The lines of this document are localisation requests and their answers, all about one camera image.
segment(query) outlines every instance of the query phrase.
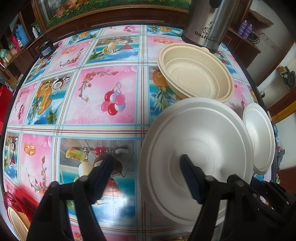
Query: bottle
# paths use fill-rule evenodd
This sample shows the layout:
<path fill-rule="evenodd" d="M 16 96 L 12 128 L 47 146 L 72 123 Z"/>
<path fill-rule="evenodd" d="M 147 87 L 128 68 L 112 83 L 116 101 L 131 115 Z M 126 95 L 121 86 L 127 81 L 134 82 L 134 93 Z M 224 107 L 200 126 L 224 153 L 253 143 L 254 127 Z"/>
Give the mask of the bottle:
<path fill-rule="evenodd" d="M 38 32 L 37 32 L 36 28 L 32 27 L 32 31 L 35 36 L 35 39 L 38 38 Z"/>
<path fill-rule="evenodd" d="M 244 30 L 246 29 L 246 27 L 248 26 L 247 21 L 242 21 L 241 25 L 239 26 L 239 29 L 237 31 L 237 33 L 241 36 L 244 33 Z"/>
<path fill-rule="evenodd" d="M 41 35 L 41 30 L 39 27 L 36 28 L 37 32 L 38 32 L 38 35 Z"/>
<path fill-rule="evenodd" d="M 22 42 L 19 39 L 17 39 L 17 42 L 18 42 L 19 46 L 22 48 L 23 47 Z"/>
<path fill-rule="evenodd" d="M 244 33 L 242 34 L 242 37 L 244 39 L 247 39 L 247 37 L 250 35 L 250 33 L 252 32 L 253 26 L 252 24 L 248 24 L 248 26 L 246 27 L 246 29 L 244 30 Z"/>

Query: white plate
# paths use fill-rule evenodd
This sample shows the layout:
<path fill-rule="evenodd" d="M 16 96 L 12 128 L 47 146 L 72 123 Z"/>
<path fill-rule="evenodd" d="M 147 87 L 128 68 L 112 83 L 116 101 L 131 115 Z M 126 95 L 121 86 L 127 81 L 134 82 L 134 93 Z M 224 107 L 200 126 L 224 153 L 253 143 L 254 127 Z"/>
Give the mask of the white plate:
<path fill-rule="evenodd" d="M 243 122 L 252 140 L 254 172 L 264 175 L 272 164 L 276 146 L 271 122 L 263 108 L 256 103 L 247 104 Z"/>
<path fill-rule="evenodd" d="M 216 100 L 181 100 L 154 121 L 141 150 L 140 188 L 154 215 L 172 228 L 190 232 L 201 205 L 192 198 L 181 173 L 182 154 L 219 181 L 237 174 L 250 183 L 253 149 L 239 116 Z M 217 224 L 223 221 L 225 210 L 226 201 L 222 201 Z"/>
<path fill-rule="evenodd" d="M 21 241 L 25 241 L 30 228 L 30 221 L 25 214 L 16 211 L 13 207 L 8 207 L 7 214 L 17 235 Z"/>

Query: table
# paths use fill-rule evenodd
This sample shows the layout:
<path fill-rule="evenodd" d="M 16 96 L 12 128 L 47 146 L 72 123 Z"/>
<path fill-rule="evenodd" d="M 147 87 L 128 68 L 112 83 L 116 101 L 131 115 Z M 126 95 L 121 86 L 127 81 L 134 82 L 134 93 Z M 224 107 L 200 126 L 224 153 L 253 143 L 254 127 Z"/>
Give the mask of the table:
<path fill-rule="evenodd" d="M 55 53 L 34 63 L 15 96 L 2 142 L 2 189 L 35 209 L 52 181 L 73 182 L 86 171 L 81 161 L 96 166 L 110 153 L 116 159 L 112 179 L 93 205 L 107 240 L 186 236 L 149 211 L 137 176 L 150 125 L 180 100 L 159 71 L 157 55 L 166 44 L 183 42 L 181 33 L 122 25 L 57 41 Z M 234 80 L 225 104 L 242 117 L 244 107 L 257 102 L 256 91 L 223 43 L 216 56 Z M 271 170 L 257 178 L 269 181 Z M 74 238 L 81 240 L 73 202 L 68 211 Z"/>

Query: aquarium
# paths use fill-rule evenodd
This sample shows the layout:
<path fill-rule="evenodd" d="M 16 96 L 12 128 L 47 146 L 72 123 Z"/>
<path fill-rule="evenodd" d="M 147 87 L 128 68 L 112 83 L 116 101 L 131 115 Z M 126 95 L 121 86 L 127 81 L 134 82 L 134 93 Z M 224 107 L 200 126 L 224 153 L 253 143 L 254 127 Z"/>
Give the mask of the aquarium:
<path fill-rule="evenodd" d="M 101 8 L 151 4 L 188 9 L 191 0 L 37 0 L 44 24 L 51 28 L 69 18 Z"/>

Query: beige plate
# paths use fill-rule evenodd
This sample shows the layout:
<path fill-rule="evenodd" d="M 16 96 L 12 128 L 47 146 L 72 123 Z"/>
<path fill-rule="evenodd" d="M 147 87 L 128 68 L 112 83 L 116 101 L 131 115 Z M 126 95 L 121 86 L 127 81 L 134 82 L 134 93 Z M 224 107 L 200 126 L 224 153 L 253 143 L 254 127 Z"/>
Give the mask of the beige plate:
<path fill-rule="evenodd" d="M 30 221 L 24 213 L 16 211 L 13 207 L 8 207 L 7 213 L 13 229 L 21 241 L 25 241 L 30 228 Z"/>
<path fill-rule="evenodd" d="M 233 96 L 228 69 L 206 48 L 169 44 L 160 50 L 157 63 L 170 88 L 183 99 L 207 97 L 227 102 Z"/>

